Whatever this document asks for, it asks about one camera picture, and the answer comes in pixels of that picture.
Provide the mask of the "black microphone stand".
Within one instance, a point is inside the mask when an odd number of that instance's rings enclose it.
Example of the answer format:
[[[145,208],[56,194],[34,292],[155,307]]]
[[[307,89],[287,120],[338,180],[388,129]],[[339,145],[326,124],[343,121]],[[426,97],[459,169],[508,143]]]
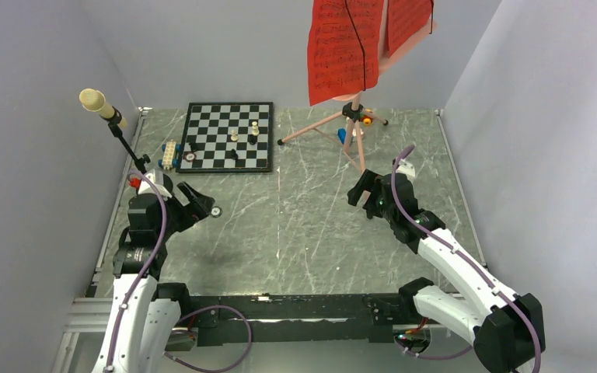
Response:
[[[116,122],[116,117],[106,119],[106,122],[107,122],[108,128],[111,131],[111,134],[116,139],[118,139],[120,141],[120,143],[124,146],[126,152],[129,154],[131,160],[133,161],[134,167],[136,168],[136,170],[138,170],[142,174],[147,173],[148,170],[145,168],[145,164],[149,163],[149,161],[150,161],[149,157],[146,154],[144,154],[142,157],[136,156],[136,154],[134,153],[131,146],[124,139],[123,131],[120,129],[119,123]]]

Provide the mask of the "gold microphone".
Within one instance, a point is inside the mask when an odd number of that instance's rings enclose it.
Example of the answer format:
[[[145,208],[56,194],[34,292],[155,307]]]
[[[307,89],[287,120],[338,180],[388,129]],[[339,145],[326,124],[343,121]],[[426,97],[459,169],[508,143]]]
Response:
[[[117,108],[106,100],[104,94],[99,90],[83,89],[79,93],[79,101],[85,110],[98,114],[104,120],[115,123],[120,128],[127,126],[127,120],[122,117]]]

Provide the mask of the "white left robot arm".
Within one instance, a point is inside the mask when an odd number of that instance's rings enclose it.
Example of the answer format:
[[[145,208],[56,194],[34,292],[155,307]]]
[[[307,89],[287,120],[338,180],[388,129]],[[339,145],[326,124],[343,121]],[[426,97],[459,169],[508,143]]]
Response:
[[[187,204],[166,184],[146,182],[128,202],[129,225],[113,257],[113,302],[94,372],[154,372],[173,328],[192,316],[187,286],[159,278],[171,235],[208,218],[215,199],[185,182],[177,187]]]

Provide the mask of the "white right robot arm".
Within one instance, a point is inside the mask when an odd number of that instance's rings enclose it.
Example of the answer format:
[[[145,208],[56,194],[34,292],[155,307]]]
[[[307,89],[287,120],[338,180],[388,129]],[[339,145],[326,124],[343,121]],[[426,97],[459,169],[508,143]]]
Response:
[[[383,218],[395,238],[438,269],[461,294],[446,294],[426,278],[402,286],[397,309],[406,322],[430,319],[464,339],[489,372],[514,372],[532,362],[538,372],[546,348],[543,307],[532,294],[518,294],[477,262],[445,223],[419,207],[403,174],[379,175],[366,169],[348,191],[357,205],[364,193],[367,217]]]

